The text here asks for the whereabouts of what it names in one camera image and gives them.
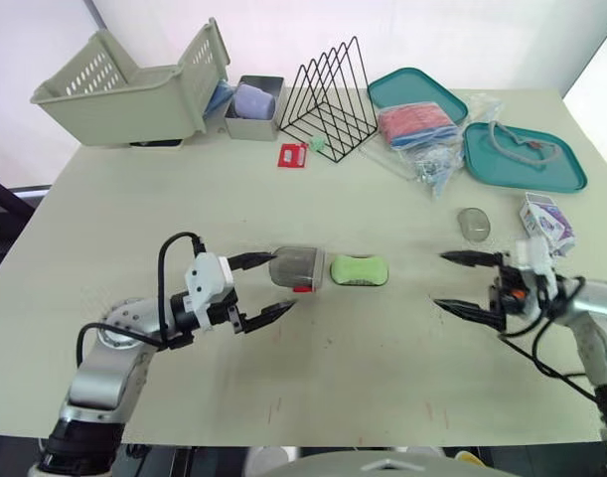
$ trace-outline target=red packaged item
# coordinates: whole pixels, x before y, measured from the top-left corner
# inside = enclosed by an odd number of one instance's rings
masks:
[[[457,132],[457,126],[435,102],[386,108],[379,115],[379,125],[392,148],[436,142]]]

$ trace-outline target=black wire file rack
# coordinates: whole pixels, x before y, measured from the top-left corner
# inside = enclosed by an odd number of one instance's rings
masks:
[[[319,151],[340,162],[378,128],[356,37],[301,65],[280,128],[301,142],[325,139]]]

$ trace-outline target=plastic bag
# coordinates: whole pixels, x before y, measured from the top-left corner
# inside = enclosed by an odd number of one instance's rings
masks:
[[[435,102],[386,107],[379,113],[379,126],[394,150],[439,143],[458,133],[458,127]]]
[[[472,122],[494,120],[503,108],[500,100],[488,94],[470,93],[462,99],[467,104],[469,114],[457,134],[449,140],[422,147],[403,149],[398,152],[401,162],[414,169],[415,178],[431,186],[434,198],[439,198],[451,176],[464,166],[464,129]]]

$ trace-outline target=white wall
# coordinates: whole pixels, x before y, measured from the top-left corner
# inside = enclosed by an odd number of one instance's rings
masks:
[[[566,95],[565,103],[607,160],[607,39]]]
[[[0,182],[51,184],[78,142],[38,106],[34,89],[95,30],[82,1],[0,1]]]
[[[357,35],[374,80],[400,67],[447,87],[564,94],[607,34],[607,0],[95,0],[142,66],[173,63],[215,17],[230,79],[286,76]]]

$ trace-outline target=red card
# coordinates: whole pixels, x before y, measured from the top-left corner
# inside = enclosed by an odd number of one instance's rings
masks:
[[[283,144],[279,154],[278,167],[301,168],[305,167],[307,144]]]

